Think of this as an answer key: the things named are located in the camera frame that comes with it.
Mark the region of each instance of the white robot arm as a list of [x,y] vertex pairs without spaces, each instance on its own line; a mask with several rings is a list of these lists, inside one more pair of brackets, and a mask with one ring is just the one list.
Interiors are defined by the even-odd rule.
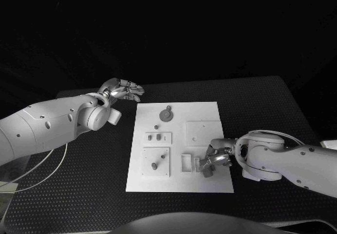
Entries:
[[298,143],[286,148],[279,136],[259,131],[239,139],[213,139],[200,171],[210,177],[211,166],[230,166],[233,155],[244,178],[273,181],[283,176],[296,186],[337,197],[337,150]]
[[0,120],[0,165],[60,147],[77,136],[96,131],[106,121],[116,125],[116,99],[139,101],[141,86],[112,78],[96,93],[38,102]]

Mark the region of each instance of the robotic hand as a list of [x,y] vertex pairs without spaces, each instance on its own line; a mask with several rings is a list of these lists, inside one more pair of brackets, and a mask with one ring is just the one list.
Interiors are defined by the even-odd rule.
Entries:
[[273,181],[283,176],[296,186],[337,197],[337,150],[305,145],[282,134],[299,144],[288,148],[279,136],[262,132],[275,133],[257,130],[239,139],[211,140],[204,160],[200,160],[204,177],[213,175],[214,165],[230,166],[229,156],[234,156],[244,178]]
[[112,78],[96,93],[38,102],[0,120],[0,165],[53,150],[77,136],[96,131],[106,121],[116,125],[121,112],[111,108],[116,99],[135,100],[141,86]]

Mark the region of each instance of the black background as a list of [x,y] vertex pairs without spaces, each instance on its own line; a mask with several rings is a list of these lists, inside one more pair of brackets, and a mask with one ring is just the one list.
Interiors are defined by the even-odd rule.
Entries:
[[337,3],[44,1],[1,11],[0,117],[112,77],[151,84],[278,75],[316,136],[337,137]]

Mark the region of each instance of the table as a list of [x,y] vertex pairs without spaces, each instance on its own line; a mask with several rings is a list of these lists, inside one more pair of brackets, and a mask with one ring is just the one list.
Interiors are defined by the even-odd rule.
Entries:
[[[319,145],[282,79],[276,76],[144,85],[142,103],[216,101],[224,137],[267,129]],[[95,92],[62,91],[57,97]],[[337,227],[337,199],[308,191],[282,178],[252,181],[233,160],[233,194],[126,193],[126,175],[136,103],[119,100],[122,117],[67,145],[59,171],[33,189],[17,193],[4,225],[15,233],[109,231],[149,215],[170,212],[226,214],[257,222],[322,219]],[[33,185],[59,164],[64,147],[27,176],[18,189]],[[30,157],[31,168],[46,154]]]

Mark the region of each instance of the cable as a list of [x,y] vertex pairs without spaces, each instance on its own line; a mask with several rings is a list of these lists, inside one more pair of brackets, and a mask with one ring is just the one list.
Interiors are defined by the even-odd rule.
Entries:
[[255,132],[259,132],[259,133],[265,132],[265,133],[276,134],[279,136],[283,136],[283,137],[292,139],[296,142],[298,145],[303,145],[303,143],[293,136],[291,136],[291,135],[288,135],[285,133],[280,133],[280,132],[276,132],[276,131],[269,131],[269,130],[253,130],[249,133],[255,133]]
[[64,154],[63,154],[63,158],[62,158],[62,160],[60,160],[60,162],[59,162],[59,165],[57,165],[54,171],[50,173],[50,175],[49,175],[38,183],[34,184],[33,186],[30,186],[28,188],[24,188],[24,189],[21,189],[21,190],[0,192],[0,194],[10,194],[10,193],[21,192],[21,191],[24,191],[24,190],[33,188],[34,186],[37,186],[41,182],[44,182],[44,181],[47,180],[47,178],[49,178],[49,177],[53,175],[53,173],[56,172],[59,166],[62,165],[62,162],[63,162],[63,159],[64,159],[64,155],[66,155],[66,148],[67,148],[67,144],[64,144]]
[[14,183],[20,178],[23,178],[37,167],[38,165],[46,161],[47,157],[50,156],[53,150],[49,152],[49,154],[46,155],[46,157],[41,159],[41,161],[38,162],[38,164],[15,179],[13,179],[10,182],[7,182],[5,184],[2,184],[0,187],[5,186],[10,183]]

